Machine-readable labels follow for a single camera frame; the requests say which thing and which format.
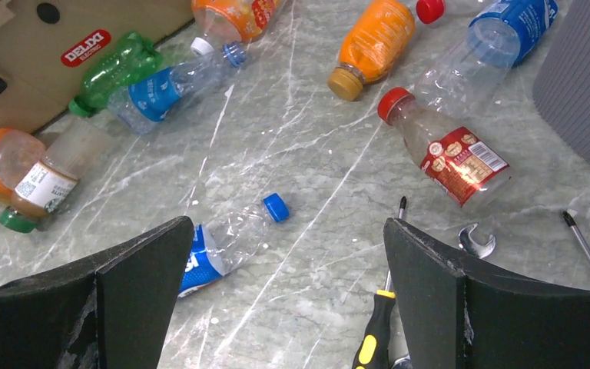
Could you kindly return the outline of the clear bottle blue label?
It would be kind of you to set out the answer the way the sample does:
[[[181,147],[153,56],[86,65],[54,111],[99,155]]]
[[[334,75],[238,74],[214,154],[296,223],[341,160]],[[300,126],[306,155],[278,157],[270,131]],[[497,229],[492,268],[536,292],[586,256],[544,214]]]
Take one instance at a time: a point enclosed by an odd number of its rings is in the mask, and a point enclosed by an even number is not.
[[[174,104],[216,88],[246,60],[246,48],[231,42],[118,88],[111,93],[106,109],[136,135],[145,135],[165,120]]]

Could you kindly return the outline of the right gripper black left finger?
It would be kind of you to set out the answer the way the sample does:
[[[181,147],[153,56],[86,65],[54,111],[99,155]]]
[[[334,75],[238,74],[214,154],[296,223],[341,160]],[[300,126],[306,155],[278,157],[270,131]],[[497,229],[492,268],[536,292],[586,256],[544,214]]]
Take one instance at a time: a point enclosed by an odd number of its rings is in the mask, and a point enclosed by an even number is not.
[[[155,368],[191,252],[174,218],[0,287],[0,368]]]

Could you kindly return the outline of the brown bottle green cap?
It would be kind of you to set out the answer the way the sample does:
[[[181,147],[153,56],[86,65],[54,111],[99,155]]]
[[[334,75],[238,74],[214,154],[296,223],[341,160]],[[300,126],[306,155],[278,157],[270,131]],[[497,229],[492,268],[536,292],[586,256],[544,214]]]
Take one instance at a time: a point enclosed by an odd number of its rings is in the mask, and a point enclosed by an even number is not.
[[[113,139],[93,124],[74,120],[16,185],[0,224],[27,234],[53,213]]]

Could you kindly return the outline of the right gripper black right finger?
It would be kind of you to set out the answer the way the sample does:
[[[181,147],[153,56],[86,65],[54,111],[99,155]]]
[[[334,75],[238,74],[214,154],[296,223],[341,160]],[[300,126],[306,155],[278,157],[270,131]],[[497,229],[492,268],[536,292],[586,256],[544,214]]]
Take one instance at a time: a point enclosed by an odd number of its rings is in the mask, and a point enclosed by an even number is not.
[[[590,368],[590,291],[508,271],[399,219],[383,238],[414,368]]]

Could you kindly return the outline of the red label sauce bottle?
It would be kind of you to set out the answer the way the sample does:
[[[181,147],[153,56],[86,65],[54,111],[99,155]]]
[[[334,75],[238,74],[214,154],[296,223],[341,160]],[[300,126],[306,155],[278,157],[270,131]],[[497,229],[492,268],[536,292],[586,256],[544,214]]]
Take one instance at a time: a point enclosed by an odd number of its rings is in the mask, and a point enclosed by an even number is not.
[[[405,88],[389,90],[379,117],[403,137],[413,163],[462,209],[491,202],[510,184],[514,171],[458,120],[428,108]]]

